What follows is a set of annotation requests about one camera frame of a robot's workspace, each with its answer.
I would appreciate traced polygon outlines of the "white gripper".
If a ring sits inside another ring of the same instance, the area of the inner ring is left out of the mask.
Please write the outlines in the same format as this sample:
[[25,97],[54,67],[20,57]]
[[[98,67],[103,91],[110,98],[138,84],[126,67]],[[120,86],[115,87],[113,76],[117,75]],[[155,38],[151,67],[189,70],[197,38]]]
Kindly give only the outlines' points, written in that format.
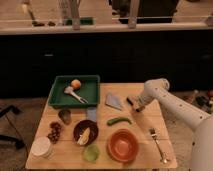
[[143,111],[145,109],[145,106],[149,105],[153,100],[154,98],[151,95],[149,95],[146,91],[141,92],[139,95],[139,101],[142,106],[137,106],[135,111],[136,112]]

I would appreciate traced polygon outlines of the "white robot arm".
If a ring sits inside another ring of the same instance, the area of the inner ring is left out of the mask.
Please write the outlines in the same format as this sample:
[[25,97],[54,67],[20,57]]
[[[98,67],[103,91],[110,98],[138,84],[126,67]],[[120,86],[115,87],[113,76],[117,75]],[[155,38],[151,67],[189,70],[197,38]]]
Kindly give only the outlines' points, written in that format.
[[142,106],[156,99],[176,118],[183,121],[193,132],[190,171],[213,171],[213,115],[172,95],[165,78],[152,79],[144,83],[138,99]]

